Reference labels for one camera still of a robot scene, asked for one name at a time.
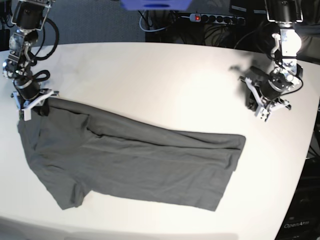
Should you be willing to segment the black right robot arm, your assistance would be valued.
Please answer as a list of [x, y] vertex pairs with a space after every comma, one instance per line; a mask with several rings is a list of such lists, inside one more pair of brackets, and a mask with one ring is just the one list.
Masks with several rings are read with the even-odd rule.
[[[41, 87], [41, 83], [51, 76], [48, 70], [32, 72], [32, 67], [38, 62], [52, 56], [60, 40], [57, 25], [48, 18], [53, 3], [52, 0], [20, 0], [11, 18], [17, 30], [9, 38], [9, 54], [2, 64], [2, 73], [13, 83], [15, 90], [11, 97], [16, 102], [20, 119], [24, 121], [31, 120], [32, 111], [40, 116], [48, 115], [47, 99], [59, 94], [58, 91]], [[50, 52], [39, 56], [32, 53], [32, 47], [38, 42], [39, 32], [46, 32], [45, 23], [52, 26], [55, 40]]]

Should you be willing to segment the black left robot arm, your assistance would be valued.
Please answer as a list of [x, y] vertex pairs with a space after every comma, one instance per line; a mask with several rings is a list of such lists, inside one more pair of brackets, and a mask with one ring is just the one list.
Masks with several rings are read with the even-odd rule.
[[249, 71], [255, 78], [241, 76], [239, 79], [249, 90], [246, 107], [266, 122], [279, 109], [291, 110], [290, 102], [282, 97], [302, 89], [304, 82], [303, 68], [297, 62], [302, 40], [295, 30], [295, 24], [303, 21], [300, 3], [297, 0], [267, 0], [265, 7], [267, 20], [279, 27], [271, 35], [274, 46], [269, 57], [274, 68], [266, 73], [251, 66]]

